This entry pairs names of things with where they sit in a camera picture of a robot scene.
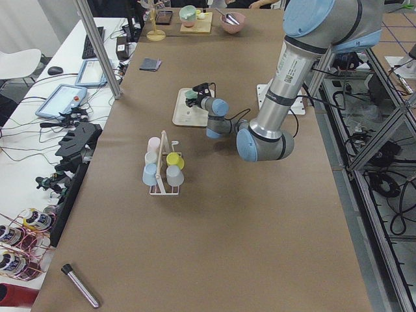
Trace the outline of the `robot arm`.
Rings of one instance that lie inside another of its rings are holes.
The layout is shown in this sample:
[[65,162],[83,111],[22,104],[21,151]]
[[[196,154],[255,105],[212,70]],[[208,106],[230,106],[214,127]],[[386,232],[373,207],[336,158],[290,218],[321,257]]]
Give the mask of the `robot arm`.
[[207,83],[189,90],[185,103],[207,111],[208,137],[236,133],[237,150],[245,161],[284,159],[294,148],[294,138],[281,125],[316,58],[328,49],[345,53],[375,46],[383,14],[383,1],[290,1],[276,74],[254,119],[227,120],[228,104],[213,97]]

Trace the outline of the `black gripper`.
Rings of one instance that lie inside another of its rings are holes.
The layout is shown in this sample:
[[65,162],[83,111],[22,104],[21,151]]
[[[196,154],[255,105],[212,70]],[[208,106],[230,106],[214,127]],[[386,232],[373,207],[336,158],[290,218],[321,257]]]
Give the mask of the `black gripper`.
[[198,98],[191,101],[185,99],[185,104],[187,107],[194,107],[197,106],[199,108],[202,107],[202,99],[206,98],[207,96],[211,96],[211,90],[209,89],[210,83],[202,83],[194,86],[192,88],[193,91],[198,93]]

